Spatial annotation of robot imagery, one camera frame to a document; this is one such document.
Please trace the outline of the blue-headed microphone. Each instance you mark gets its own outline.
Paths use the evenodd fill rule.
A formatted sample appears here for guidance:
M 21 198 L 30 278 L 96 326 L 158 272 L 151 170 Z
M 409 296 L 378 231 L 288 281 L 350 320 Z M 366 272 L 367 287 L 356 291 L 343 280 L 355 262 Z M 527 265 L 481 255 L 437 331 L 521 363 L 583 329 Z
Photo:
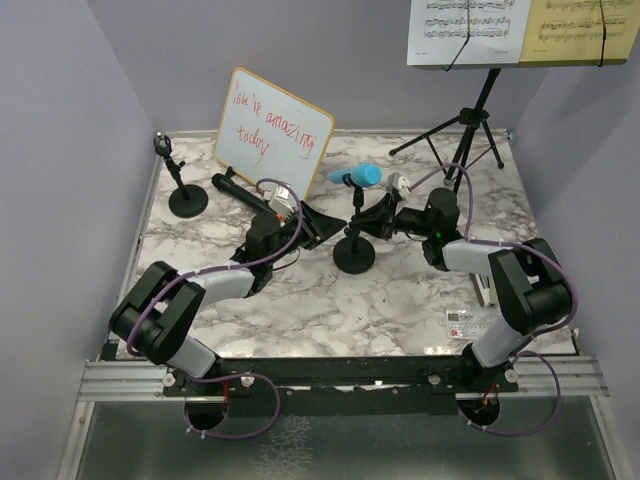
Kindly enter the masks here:
M 373 164 L 359 164 L 354 168 L 334 170 L 328 180 L 334 184 L 355 185 L 362 188 L 372 187 L 380 183 L 381 169 Z

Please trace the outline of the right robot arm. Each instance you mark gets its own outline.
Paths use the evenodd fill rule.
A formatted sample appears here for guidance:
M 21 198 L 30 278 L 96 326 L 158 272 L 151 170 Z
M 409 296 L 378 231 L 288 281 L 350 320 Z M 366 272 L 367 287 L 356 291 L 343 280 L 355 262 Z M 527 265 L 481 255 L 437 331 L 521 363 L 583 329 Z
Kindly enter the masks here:
M 364 256 L 362 273 L 372 265 L 373 246 L 362 232 L 388 240 L 396 233 L 421 236 L 424 258 L 442 272 L 464 272 L 493 281 L 501 318 L 464 350 L 459 367 L 461 383 L 481 391 L 496 376 L 495 367 L 517 356 L 535 338 L 563 328 L 575 316 L 575 287 L 546 240 L 522 243 L 470 239 L 458 229 L 457 196 L 446 188 L 433 190 L 423 209 L 399 208 L 399 190 L 392 187 L 381 200 L 363 210 L 356 208 L 348 229 L 355 243 L 350 255 Z

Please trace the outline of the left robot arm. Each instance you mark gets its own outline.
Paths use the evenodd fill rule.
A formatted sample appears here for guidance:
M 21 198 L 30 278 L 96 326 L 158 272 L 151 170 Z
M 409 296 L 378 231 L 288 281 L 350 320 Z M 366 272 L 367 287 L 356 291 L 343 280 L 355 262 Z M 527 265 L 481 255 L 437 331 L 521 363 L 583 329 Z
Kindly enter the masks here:
M 153 364 L 183 371 L 195 392 L 210 394 L 220 385 L 219 355 L 189 335 L 199 310 L 259 293 L 280 258 L 312 250 L 346 225 L 306 203 L 284 222 L 273 212 L 258 213 L 224 265 L 181 273 L 164 261 L 151 264 L 112 313 L 109 329 Z

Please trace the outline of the black microphone orange tip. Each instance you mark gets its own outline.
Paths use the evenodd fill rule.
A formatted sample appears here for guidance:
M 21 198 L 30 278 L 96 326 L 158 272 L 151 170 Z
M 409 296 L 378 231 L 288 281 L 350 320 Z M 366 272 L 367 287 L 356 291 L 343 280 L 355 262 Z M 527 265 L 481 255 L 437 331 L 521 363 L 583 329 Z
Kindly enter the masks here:
M 218 191 L 235 198 L 254 212 L 275 214 L 275 211 L 269 207 L 267 202 L 237 185 L 226 174 L 214 174 L 211 183 Z

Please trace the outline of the black microphone stand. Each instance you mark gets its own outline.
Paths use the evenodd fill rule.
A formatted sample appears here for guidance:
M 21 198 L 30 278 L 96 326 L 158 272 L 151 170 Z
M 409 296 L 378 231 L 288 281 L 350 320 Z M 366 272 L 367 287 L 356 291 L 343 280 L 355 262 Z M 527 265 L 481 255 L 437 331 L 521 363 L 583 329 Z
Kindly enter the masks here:
M 360 229 L 356 225 L 364 205 L 363 188 L 354 182 L 350 173 L 343 174 L 342 181 L 354 189 L 352 197 L 354 215 L 345 230 L 345 237 L 333 249 L 333 260 L 341 271 L 356 275 L 366 272 L 373 266 L 375 250 L 368 240 L 360 236 Z
M 170 137 L 165 133 L 157 132 L 153 139 L 153 145 L 155 153 L 162 158 L 166 169 L 177 185 L 168 200 L 171 213 L 182 219 L 193 218 L 203 213 L 208 206 L 208 195 L 201 186 L 183 182 L 181 169 L 185 166 L 185 162 L 176 163 L 174 161 Z

